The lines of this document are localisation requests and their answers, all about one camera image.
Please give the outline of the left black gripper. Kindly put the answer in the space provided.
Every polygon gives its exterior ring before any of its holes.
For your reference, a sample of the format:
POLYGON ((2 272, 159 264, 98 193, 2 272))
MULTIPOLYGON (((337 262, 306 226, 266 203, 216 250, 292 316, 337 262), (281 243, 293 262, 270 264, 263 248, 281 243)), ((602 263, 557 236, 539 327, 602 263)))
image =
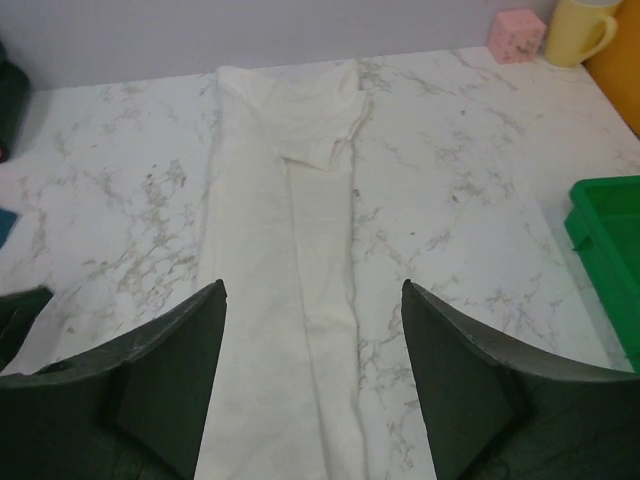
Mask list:
POLYGON ((52 298, 53 292, 46 286, 1 297, 1 370, 17 355, 36 318, 52 298))

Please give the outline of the white t shirt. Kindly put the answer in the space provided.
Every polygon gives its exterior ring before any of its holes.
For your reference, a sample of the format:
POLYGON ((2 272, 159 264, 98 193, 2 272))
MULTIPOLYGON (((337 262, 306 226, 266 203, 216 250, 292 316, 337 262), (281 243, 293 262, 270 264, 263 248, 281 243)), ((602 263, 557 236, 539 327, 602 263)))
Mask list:
POLYGON ((1 170, 22 220, 4 290, 55 290, 9 371, 97 346, 222 280, 228 310, 197 475, 381 479, 380 343, 359 333, 384 245, 364 176, 377 64, 344 61, 42 92, 1 170))

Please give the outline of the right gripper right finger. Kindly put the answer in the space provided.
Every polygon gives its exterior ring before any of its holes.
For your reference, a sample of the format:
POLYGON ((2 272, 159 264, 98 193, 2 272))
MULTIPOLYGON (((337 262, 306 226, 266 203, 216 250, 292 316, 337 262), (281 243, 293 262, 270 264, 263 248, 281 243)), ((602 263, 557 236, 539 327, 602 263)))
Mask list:
POLYGON ((440 479, 635 479, 639 378, 549 353, 412 281, 405 340, 440 479))

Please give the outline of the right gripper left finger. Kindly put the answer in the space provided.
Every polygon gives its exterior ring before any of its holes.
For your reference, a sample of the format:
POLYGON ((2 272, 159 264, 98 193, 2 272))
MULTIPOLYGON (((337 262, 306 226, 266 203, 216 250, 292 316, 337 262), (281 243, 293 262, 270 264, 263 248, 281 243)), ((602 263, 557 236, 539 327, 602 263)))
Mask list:
POLYGON ((2 478, 194 478, 226 307, 216 281, 91 350, 2 377, 2 478))

